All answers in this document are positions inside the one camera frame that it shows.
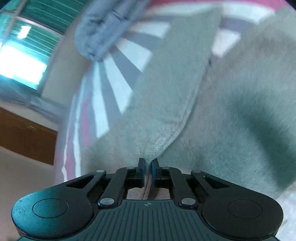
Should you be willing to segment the grey fleece pants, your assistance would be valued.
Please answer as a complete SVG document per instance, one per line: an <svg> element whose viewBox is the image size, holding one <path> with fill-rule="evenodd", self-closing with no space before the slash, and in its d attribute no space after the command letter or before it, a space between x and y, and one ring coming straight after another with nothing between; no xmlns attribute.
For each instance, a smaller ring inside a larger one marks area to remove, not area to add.
<svg viewBox="0 0 296 241"><path fill-rule="evenodd" d="M139 158L202 170L273 198L295 182L295 10L279 10L209 62L222 14L175 19L81 172Z"/></svg>

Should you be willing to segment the striped pink grey bedsheet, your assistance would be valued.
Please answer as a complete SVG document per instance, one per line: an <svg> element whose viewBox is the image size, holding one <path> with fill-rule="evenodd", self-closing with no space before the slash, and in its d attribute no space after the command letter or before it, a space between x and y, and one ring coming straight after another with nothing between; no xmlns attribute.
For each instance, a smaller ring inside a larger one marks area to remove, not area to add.
<svg viewBox="0 0 296 241"><path fill-rule="evenodd" d="M94 61L74 94L55 151L56 182L79 177L82 152L125 112L135 85L175 19L218 8L222 19L210 63L222 59L246 31L291 6L269 1L156 1L119 38L101 61ZM284 210L280 240L295 240L295 182L276 199Z"/></svg>

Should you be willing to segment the brown wooden door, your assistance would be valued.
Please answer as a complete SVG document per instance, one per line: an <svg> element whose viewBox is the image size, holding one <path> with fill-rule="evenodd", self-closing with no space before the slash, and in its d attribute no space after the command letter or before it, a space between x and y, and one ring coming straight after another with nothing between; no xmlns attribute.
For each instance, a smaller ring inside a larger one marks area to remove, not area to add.
<svg viewBox="0 0 296 241"><path fill-rule="evenodd" d="M57 131L1 108L1 147L53 165Z"/></svg>

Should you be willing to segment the folded blue-grey duvet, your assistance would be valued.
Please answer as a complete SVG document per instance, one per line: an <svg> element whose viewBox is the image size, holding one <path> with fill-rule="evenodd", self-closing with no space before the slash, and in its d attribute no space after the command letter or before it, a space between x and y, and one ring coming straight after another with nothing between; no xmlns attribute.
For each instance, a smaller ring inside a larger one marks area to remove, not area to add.
<svg viewBox="0 0 296 241"><path fill-rule="evenodd" d="M91 61L102 60L148 5L149 1L92 1L76 28L78 52Z"/></svg>

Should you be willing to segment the window with green blinds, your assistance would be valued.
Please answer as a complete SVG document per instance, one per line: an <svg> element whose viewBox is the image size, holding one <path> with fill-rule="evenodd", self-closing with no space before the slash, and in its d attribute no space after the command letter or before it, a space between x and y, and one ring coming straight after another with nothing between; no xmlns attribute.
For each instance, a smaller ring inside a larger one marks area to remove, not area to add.
<svg viewBox="0 0 296 241"><path fill-rule="evenodd" d="M88 1L1 1L1 75L41 92L67 30Z"/></svg>

